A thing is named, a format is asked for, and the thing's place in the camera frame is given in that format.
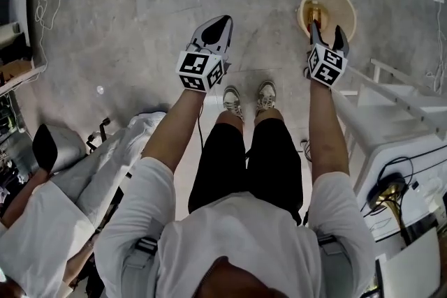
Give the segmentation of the cream round waste bin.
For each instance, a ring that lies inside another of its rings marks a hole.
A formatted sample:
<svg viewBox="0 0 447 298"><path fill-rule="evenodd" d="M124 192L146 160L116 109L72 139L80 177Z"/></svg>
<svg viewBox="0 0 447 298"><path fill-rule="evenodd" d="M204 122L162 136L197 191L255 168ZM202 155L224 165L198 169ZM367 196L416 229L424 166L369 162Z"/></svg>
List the cream round waste bin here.
<svg viewBox="0 0 447 298"><path fill-rule="evenodd" d="M300 28L309 38L310 34L305 29L304 24L304 7L305 3L310 0L302 0L297 10L297 22ZM339 25L346 34L347 40L351 41L356 32L357 17L356 10L350 0L316 0L326 7L329 13L329 22L325 31L321 32L324 42L332 46L335 40L335 28Z"/></svg>

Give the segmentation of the white shade table lamp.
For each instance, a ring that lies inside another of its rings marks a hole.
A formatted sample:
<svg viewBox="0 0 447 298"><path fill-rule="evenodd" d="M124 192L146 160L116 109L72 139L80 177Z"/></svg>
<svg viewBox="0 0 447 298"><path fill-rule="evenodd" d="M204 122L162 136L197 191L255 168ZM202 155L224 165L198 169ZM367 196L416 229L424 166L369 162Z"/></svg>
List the white shade table lamp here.
<svg viewBox="0 0 447 298"><path fill-rule="evenodd" d="M404 223L404 198L410 185L400 173L380 179L367 196L367 218L388 212L371 231L394 226L397 231L376 241L375 276L364 298L431 298L441 287L441 254L437 219L428 214Z"/></svg>

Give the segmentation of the person's leg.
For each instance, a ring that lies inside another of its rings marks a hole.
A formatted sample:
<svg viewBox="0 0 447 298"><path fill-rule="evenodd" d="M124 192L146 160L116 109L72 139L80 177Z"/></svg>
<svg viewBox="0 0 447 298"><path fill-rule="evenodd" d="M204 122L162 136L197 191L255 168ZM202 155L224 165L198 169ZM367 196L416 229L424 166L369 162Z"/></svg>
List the person's leg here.
<svg viewBox="0 0 447 298"><path fill-rule="evenodd" d="M267 110L260 110L254 119L254 126L259 125L260 122L265 121L267 119L278 119L280 121L284 121L281 112L276 108L270 108Z"/></svg>
<svg viewBox="0 0 447 298"><path fill-rule="evenodd" d="M217 117L216 124L229 124L237 128L239 131L242 131L244 122L241 118L233 114L231 111L225 110L221 112Z"/></svg>

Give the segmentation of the person's left forearm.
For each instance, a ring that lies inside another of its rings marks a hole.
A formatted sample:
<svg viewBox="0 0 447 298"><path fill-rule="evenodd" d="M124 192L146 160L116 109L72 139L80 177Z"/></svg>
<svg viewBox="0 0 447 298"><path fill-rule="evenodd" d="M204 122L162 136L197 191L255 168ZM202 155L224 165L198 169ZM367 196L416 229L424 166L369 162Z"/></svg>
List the person's left forearm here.
<svg viewBox="0 0 447 298"><path fill-rule="evenodd" d="M156 127L142 157L154 158L174 173L191 139L205 96L185 89Z"/></svg>

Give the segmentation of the person's left leg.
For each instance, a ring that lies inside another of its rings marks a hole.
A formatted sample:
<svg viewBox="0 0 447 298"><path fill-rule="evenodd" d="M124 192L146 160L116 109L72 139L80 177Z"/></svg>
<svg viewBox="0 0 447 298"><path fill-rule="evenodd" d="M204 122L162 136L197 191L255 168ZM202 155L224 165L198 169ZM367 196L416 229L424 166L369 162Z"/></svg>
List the person's left leg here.
<svg viewBox="0 0 447 298"><path fill-rule="evenodd" d="M237 128L239 131L242 131L244 122L241 118L233 114L231 111L225 110L221 112L217 117L216 124L229 124Z"/></svg>

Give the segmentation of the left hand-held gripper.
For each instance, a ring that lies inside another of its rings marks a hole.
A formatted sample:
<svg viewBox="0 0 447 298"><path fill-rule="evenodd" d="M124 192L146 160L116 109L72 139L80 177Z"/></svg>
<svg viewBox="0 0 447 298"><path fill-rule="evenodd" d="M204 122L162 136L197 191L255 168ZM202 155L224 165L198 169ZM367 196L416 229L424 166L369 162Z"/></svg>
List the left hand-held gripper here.
<svg viewBox="0 0 447 298"><path fill-rule="evenodd" d="M208 93L221 83L230 66L226 53L232 32L230 15L208 20L194 31L176 65L176 73L185 89Z"/></svg>

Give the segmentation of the person's black shorts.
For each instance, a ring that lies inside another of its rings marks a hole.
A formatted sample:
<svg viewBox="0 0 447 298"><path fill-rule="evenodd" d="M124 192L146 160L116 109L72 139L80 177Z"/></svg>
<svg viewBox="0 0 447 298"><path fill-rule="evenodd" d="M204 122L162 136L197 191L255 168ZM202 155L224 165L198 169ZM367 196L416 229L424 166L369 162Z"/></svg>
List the person's black shorts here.
<svg viewBox="0 0 447 298"><path fill-rule="evenodd" d="M210 132L189 196L189 213L242 192L288 211L301 224L301 160L282 120L260 122L248 151L236 127L216 124Z"/></svg>

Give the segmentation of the white wooden chair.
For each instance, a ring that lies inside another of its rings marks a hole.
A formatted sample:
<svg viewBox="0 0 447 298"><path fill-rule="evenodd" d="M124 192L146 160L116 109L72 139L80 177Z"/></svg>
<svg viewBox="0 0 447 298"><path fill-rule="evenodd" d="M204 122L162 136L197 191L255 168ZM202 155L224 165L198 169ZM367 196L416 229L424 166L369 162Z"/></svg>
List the white wooden chair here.
<svg viewBox="0 0 447 298"><path fill-rule="evenodd" d="M447 144L447 96L435 93L377 59L371 77L351 66L354 90L333 90L350 147L371 153L381 145L414 140Z"/></svg>

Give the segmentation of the person's right shoe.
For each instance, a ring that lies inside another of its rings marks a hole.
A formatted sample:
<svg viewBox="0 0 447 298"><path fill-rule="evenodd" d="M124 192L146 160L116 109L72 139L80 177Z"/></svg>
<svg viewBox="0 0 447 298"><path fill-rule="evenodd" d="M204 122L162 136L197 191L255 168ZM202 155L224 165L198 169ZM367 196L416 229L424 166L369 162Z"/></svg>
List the person's right shoe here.
<svg viewBox="0 0 447 298"><path fill-rule="evenodd" d="M270 80L262 82L258 90L256 116L266 110L275 108L276 97L277 91L274 82Z"/></svg>

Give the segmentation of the person's right forearm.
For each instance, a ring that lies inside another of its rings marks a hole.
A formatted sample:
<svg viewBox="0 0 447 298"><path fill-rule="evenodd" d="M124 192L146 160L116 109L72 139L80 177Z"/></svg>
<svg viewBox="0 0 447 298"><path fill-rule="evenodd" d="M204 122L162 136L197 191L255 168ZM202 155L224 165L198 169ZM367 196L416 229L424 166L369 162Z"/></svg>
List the person's right forearm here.
<svg viewBox="0 0 447 298"><path fill-rule="evenodd" d="M310 82L309 147L312 181L327 173L349 173L349 156L330 88Z"/></svg>

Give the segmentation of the person's shoe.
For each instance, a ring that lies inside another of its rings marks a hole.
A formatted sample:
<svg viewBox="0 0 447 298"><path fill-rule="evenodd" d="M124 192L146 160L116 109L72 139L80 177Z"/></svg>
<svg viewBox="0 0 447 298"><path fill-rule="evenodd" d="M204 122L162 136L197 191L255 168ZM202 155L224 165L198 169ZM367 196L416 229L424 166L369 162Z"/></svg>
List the person's shoe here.
<svg viewBox="0 0 447 298"><path fill-rule="evenodd" d="M240 94L234 86L227 86L223 93L223 106L225 110L231 112L236 117L244 121L242 107L240 104Z"/></svg>
<svg viewBox="0 0 447 298"><path fill-rule="evenodd" d="M262 82L258 90L256 116L266 110L275 108L276 97L277 91L274 82L270 80Z"/></svg>

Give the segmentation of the red gold drink bottle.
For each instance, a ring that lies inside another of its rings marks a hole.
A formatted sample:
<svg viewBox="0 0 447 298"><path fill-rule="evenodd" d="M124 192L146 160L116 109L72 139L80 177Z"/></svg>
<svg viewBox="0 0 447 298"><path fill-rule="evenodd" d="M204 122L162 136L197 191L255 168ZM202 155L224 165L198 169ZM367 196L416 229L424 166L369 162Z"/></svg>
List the red gold drink bottle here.
<svg viewBox="0 0 447 298"><path fill-rule="evenodd" d="M329 13L325 6L316 0L310 0L305 3L304 7L304 24L305 29L310 32L312 22L316 21L320 32L325 31L329 22Z"/></svg>

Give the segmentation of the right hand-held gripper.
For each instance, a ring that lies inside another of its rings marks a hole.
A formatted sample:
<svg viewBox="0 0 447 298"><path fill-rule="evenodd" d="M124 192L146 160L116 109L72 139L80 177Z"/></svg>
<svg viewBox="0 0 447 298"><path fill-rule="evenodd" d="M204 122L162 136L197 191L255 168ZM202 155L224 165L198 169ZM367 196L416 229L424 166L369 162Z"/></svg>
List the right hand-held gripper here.
<svg viewBox="0 0 447 298"><path fill-rule="evenodd" d="M339 25L336 26L332 49L323 41L318 21L312 21L309 34L311 46L303 75L308 80L333 88L344 74L348 62L346 55L349 53L349 42L346 34Z"/></svg>

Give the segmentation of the person's left shoe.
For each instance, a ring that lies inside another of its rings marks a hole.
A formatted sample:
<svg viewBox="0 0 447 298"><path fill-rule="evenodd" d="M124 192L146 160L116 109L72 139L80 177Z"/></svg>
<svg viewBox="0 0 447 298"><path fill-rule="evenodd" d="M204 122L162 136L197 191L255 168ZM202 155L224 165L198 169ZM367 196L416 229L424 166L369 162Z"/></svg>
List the person's left shoe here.
<svg viewBox="0 0 447 298"><path fill-rule="evenodd" d="M242 107L240 104L240 94L234 86L227 86L223 93L223 106L225 110L231 112L236 117L244 121Z"/></svg>

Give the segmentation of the person's white shirt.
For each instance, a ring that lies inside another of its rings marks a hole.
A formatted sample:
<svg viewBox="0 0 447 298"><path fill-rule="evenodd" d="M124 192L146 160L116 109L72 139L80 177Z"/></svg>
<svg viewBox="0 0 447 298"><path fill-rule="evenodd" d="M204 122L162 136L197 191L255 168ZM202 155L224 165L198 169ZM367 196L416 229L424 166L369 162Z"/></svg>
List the person's white shirt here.
<svg viewBox="0 0 447 298"><path fill-rule="evenodd" d="M375 271L374 239L343 172L316 180L307 227L249 193L176 221L173 173L154 158L136 165L94 255L108 298L191 298L220 257L288 298L359 298Z"/></svg>

